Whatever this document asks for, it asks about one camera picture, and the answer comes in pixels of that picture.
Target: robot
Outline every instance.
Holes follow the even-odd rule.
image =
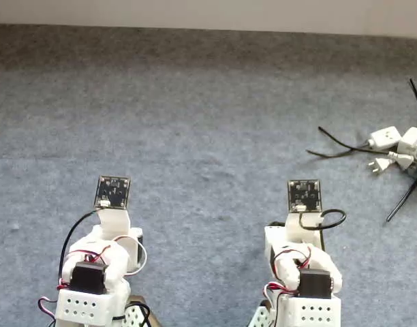
[[[149,308],[142,302],[129,302],[130,286],[125,280],[146,263],[142,229],[131,227],[127,212],[129,186],[126,177],[99,178],[94,210],[77,221],[62,249],[55,315],[42,306],[47,298],[38,302],[52,316],[50,326],[151,326]],[[65,256],[76,226],[94,213],[101,223],[77,240]]]
[[[322,211],[320,182],[288,182],[289,214],[285,223],[266,226],[265,256],[271,281],[248,327],[340,327],[341,301],[335,296],[342,275],[325,252],[322,231],[342,223],[339,209]],[[335,223],[322,225],[325,215],[339,213]]]

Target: electrical plug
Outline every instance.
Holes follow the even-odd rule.
[[[389,149],[398,144],[401,134],[395,126],[379,129],[369,135],[368,145],[374,150]]]
[[[368,163],[368,166],[372,169],[375,174],[381,174],[395,161],[389,158],[375,158],[372,162]]]
[[[412,155],[402,155],[400,153],[389,152],[388,157],[397,162],[402,170],[406,170],[413,163],[414,157]]]

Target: white wall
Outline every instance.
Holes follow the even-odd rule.
[[[0,22],[417,37],[417,0],[0,0]]]

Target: gray carpet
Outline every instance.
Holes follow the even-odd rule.
[[[0,326],[47,326],[70,226],[100,174],[132,177],[144,230],[135,294],[165,327],[243,327],[270,274],[265,224],[287,214],[285,182],[320,178],[325,233],[344,277],[343,327],[417,326],[417,193],[375,177],[373,157],[319,160],[415,125],[417,41],[229,31],[0,26]],[[77,231],[86,234],[92,219]]]

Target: black circuit board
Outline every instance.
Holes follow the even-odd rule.
[[[110,201],[109,208],[126,209],[128,205],[130,179],[128,177],[100,176],[94,207],[100,207],[99,201]]]
[[[322,211],[320,181],[318,179],[288,181],[288,193],[290,213],[297,213],[297,206],[305,206],[306,213]]]

